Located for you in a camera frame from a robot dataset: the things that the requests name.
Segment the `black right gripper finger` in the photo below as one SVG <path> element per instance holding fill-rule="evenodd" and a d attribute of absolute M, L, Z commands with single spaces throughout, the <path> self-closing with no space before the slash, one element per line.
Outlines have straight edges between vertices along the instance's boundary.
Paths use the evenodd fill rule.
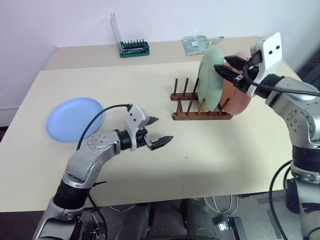
<path fill-rule="evenodd" d="M 247 59 L 241 58 L 237 55 L 229 55 L 224 57 L 226 65 L 234 69 L 243 69 L 244 65 L 247 63 Z"/>
<path fill-rule="evenodd" d="M 225 80 L 229 82 L 233 82 L 233 79 L 238 76 L 238 73 L 233 71 L 231 67 L 226 66 L 224 64 L 215 64 L 215 71 Z"/>

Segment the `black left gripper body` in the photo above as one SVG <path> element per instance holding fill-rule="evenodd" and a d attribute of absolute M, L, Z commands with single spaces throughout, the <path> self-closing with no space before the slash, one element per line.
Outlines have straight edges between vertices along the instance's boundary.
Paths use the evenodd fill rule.
<path fill-rule="evenodd" d="M 138 130 L 136 133 L 136 148 L 141 148 L 143 146 L 147 146 L 150 150 L 152 149 L 152 142 L 151 140 L 147 137 L 147 129 L 143 128 L 141 130 Z"/>

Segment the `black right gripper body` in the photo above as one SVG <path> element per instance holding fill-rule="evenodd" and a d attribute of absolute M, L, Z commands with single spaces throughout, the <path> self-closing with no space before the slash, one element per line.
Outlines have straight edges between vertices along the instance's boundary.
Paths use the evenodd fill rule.
<path fill-rule="evenodd" d="M 243 59 L 247 59 L 251 56 L 250 53 L 248 52 L 237 52 L 235 53 L 236 56 L 239 56 Z M 244 76 L 244 73 L 243 73 L 243 69 L 234 69 L 234 71 L 236 73 L 238 73 L 238 75 L 243 75 Z M 257 75 L 258 75 L 258 72 L 259 72 L 259 67 L 258 66 L 254 66 L 253 68 L 251 69 L 248 69 L 248 76 L 254 80 Z M 246 79 L 243 77 L 241 79 L 236 79 L 234 82 L 233 82 L 233 85 L 240 91 L 242 92 L 247 92 L 249 90 L 249 82 L 246 81 Z"/>

